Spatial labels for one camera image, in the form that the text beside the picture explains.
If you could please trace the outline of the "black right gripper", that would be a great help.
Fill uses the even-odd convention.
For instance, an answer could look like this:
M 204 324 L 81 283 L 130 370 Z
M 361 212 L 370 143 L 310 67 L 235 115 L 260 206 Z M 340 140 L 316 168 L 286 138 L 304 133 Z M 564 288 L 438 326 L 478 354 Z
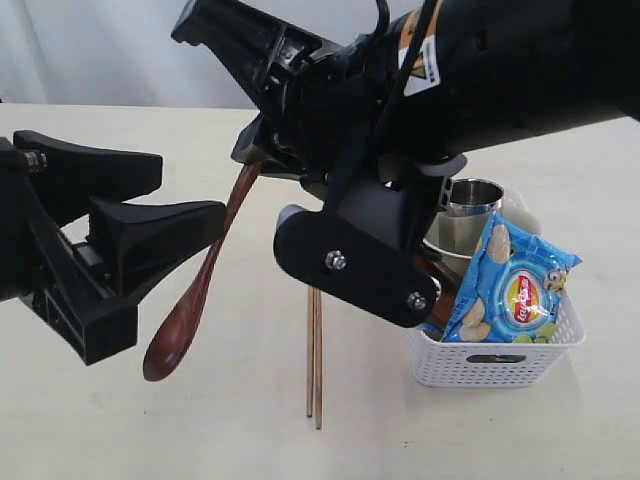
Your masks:
M 639 115 L 635 1 L 427 1 L 377 37 L 305 40 L 266 172 L 448 157 Z

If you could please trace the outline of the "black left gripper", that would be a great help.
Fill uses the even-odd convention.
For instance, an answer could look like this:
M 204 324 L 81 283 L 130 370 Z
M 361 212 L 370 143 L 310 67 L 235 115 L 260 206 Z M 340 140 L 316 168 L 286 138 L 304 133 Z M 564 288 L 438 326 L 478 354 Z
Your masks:
M 144 298 L 222 236 L 226 205 L 218 201 L 118 203 L 159 189 L 162 173 L 157 154 L 32 130 L 1 139 L 1 300 L 20 300 L 86 365 L 136 345 L 138 306 L 128 296 Z M 80 253 L 88 245 L 60 228 L 88 211 L 88 244 L 112 289 Z

